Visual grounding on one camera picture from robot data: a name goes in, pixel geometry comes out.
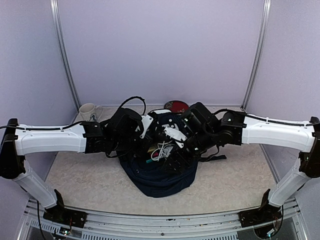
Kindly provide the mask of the yellow highlighter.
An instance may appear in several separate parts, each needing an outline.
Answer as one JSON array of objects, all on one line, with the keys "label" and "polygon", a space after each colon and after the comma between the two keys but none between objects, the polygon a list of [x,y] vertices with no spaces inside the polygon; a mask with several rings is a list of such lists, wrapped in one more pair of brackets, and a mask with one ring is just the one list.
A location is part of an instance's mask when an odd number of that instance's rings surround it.
[{"label": "yellow highlighter", "polygon": [[156,150],[157,149],[157,147],[156,146],[151,146],[148,150],[147,150],[147,152],[148,153],[152,153],[154,150]]}]

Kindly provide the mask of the white charger adapter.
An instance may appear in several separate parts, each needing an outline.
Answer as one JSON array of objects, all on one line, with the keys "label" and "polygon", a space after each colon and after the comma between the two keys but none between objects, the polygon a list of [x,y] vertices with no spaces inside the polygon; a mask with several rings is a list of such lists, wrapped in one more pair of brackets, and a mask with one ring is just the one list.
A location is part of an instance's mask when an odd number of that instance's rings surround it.
[{"label": "white charger adapter", "polygon": [[171,154],[171,151],[173,150],[173,145],[166,145],[162,151],[161,151],[161,157],[162,158],[168,158]]}]

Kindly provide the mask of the navy blue backpack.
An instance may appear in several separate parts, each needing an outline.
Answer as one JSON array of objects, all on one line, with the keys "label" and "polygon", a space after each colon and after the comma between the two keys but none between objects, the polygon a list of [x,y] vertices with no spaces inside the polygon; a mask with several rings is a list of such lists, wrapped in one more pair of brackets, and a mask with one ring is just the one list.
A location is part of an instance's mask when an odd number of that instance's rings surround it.
[{"label": "navy blue backpack", "polygon": [[[191,111],[184,114],[173,112],[157,114],[159,126],[153,137],[154,141],[160,140],[160,129],[166,127],[169,123],[173,123],[176,129],[185,134],[187,140],[184,141],[183,147],[179,147],[173,142],[165,146],[173,145],[188,152],[192,161],[191,167],[182,174],[169,173],[165,171],[165,160],[167,158],[162,157],[161,160],[146,163],[147,160],[151,160],[151,154],[149,153],[136,155],[130,152],[119,157],[119,161],[127,176],[143,194],[153,198],[164,198],[188,188],[193,183],[199,162],[224,160],[226,156],[218,153],[207,157],[202,156],[213,146],[221,147],[221,144],[212,141],[220,125],[220,121],[212,113]],[[158,156],[161,157],[164,147],[159,146]]]}]

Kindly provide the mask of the pink black highlighter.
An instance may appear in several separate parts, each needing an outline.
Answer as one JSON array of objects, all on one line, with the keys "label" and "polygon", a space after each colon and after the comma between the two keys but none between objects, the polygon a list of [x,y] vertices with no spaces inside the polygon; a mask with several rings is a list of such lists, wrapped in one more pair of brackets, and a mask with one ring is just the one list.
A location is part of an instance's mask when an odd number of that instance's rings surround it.
[{"label": "pink black highlighter", "polygon": [[156,151],[156,152],[154,152],[153,154],[152,154],[152,157],[153,158],[156,158],[156,157],[158,157],[159,156],[159,151]]}]

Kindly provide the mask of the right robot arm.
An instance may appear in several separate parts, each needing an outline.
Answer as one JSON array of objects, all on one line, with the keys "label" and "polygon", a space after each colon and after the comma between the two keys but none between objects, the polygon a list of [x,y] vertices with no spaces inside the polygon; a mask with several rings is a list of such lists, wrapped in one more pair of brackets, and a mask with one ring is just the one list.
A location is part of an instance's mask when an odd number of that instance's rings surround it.
[{"label": "right robot arm", "polygon": [[177,172],[197,155],[211,147],[225,145],[266,144],[299,150],[297,160],[280,182],[268,189],[256,209],[256,218],[266,222],[284,202],[306,182],[320,176],[320,120],[269,119],[229,109],[212,113],[197,102],[178,117],[178,122],[163,126],[167,138],[177,143],[167,165]]}]

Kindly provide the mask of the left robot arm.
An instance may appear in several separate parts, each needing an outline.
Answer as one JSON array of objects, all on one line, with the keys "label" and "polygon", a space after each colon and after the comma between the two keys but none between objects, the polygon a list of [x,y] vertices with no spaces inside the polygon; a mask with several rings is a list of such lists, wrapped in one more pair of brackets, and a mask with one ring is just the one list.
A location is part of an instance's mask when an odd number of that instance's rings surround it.
[{"label": "left robot arm", "polygon": [[0,144],[0,176],[15,181],[34,197],[57,221],[70,218],[61,194],[47,185],[27,164],[25,156],[46,152],[105,153],[118,158],[141,146],[153,122],[149,114],[140,115],[120,107],[102,122],[79,121],[66,126],[29,126],[16,118],[8,121]]}]

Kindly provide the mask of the red floral plate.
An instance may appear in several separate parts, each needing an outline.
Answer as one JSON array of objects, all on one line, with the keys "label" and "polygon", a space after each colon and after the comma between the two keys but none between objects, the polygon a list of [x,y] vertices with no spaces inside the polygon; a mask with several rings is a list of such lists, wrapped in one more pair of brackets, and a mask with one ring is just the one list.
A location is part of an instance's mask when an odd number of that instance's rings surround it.
[{"label": "red floral plate", "polygon": [[180,100],[171,100],[164,104],[164,109],[170,110],[173,113],[184,113],[188,110],[189,106],[187,103]]}]

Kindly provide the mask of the white paper cup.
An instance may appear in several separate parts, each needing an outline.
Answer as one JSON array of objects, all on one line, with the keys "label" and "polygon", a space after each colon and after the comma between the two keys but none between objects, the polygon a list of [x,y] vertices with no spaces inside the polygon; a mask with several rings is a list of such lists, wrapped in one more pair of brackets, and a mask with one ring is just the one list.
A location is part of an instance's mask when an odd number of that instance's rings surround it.
[{"label": "white paper cup", "polygon": [[85,103],[79,108],[80,116],[87,122],[98,122],[103,114],[103,107],[94,103]]}]

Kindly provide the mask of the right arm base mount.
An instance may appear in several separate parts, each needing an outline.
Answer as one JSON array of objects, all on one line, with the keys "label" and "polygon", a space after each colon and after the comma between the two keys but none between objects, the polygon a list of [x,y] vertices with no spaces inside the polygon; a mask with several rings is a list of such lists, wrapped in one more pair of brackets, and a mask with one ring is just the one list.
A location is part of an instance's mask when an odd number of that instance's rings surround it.
[{"label": "right arm base mount", "polygon": [[263,194],[260,207],[243,210],[238,213],[242,228],[271,222],[283,217],[280,206],[277,207],[270,205],[268,200],[269,193],[270,189]]}]

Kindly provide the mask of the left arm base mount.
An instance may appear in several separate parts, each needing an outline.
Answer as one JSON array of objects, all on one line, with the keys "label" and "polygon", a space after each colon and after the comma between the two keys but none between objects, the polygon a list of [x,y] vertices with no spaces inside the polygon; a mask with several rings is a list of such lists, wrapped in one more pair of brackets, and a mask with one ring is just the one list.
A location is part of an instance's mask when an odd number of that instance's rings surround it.
[{"label": "left arm base mount", "polygon": [[43,218],[54,223],[83,229],[88,214],[84,211],[66,208],[62,195],[56,189],[54,189],[54,192],[57,198],[56,205],[46,208]]}]

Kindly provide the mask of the metal frame rail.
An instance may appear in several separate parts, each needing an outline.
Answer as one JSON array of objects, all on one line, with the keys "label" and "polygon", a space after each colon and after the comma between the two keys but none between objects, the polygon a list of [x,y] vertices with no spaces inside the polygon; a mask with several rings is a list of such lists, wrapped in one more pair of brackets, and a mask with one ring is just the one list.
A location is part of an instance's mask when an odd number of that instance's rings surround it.
[{"label": "metal frame rail", "polygon": [[298,203],[284,204],[279,218],[258,225],[241,225],[237,210],[193,215],[133,215],[85,210],[83,227],[43,218],[44,210],[28,201],[16,240],[267,240],[310,239]]}]

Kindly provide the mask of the right corner aluminium post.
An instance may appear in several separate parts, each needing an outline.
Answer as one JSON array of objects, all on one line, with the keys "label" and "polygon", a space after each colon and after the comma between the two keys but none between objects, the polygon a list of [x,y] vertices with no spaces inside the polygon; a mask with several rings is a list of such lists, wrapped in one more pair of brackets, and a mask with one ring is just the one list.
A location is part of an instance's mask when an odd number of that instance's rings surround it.
[{"label": "right corner aluminium post", "polygon": [[262,11],[261,23],[260,23],[259,34],[257,39],[257,46],[256,46],[254,58],[253,58],[252,68],[249,75],[248,85],[247,85],[244,98],[241,104],[241,109],[244,111],[246,111],[249,106],[250,99],[254,90],[254,85],[257,79],[257,74],[260,66],[261,57],[263,54],[265,38],[267,34],[267,29],[268,29],[271,5],[272,5],[271,0],[263,1],[263,11]]}]

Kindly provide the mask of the corner aluminium post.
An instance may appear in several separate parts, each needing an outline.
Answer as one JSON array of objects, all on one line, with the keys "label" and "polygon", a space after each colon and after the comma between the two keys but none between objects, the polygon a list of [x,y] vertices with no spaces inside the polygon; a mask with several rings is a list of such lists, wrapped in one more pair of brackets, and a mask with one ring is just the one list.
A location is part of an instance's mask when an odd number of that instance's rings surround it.
[{"label": "corner aluminium post", "polygon": [[250,99],[254,90],[254,85],[257,79],[257,74],[260,66],[261,57],[263,54],[265,38],[267,34],[267,29],[268,29],[271,5],[272,5],[271,0],[263,1],[263,11],[262,11],[261,23],[260,23],[259,34],[257,39],[257,46],[256,46],[254,58],[253,58],[252,68],[249,75],[248,85],[247,85],[244,98],[241,104],[241,109],[244,111],[246,111],[249,106]]},{"label": "corner aluminium post", "polygon": [[51,0],[50,7],[51,7],[52,18],[53,18],[53,23],[55,27],[55,32],[57,36],[58,47],[59,47],[59,51],[62,59],[62,64],[63,64],[64,72],[66,75],[66,79],[67,79],[67,84],[71,92],[73,103],[76,109],[79,110],[81,106],[81,101],[80,101],[80,98],[76,89],[76,85],[72,76],[72,71],[71,71],[71,67],[70,67],[70,63],[67,55],[67,49],[64,42],[63,28],[62,28],[62,23],[60,18],[58,1]]}]

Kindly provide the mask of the left corner aluminium post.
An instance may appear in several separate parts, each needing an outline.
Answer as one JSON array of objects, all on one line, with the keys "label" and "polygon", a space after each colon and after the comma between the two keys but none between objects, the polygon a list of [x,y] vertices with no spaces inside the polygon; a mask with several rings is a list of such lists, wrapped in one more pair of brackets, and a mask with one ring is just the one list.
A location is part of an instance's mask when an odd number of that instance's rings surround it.
[{"label": "left corner aluminium post", "polygon": [[62,23],[60,18],[58,1],[51,0],[50,7],[51,7],[52,18],[53,18],[53,23],[55,27],[55,32],[57,36],[58,47],[59,47],[59,51],[62,59],[62,64],[63,64],[64,72],[66,75],[66,79],[67,79],[67,84],[71,92],[73,103],[76,109],[79,110],[81,106],[81,101],[80,101],[80,98],[76,89],[76,85],[72,76],[72,71],[71,71],[71,67],[70,67],[70,63],[67,55],[67,49],[64,42],[63,28],[62,28]]}]

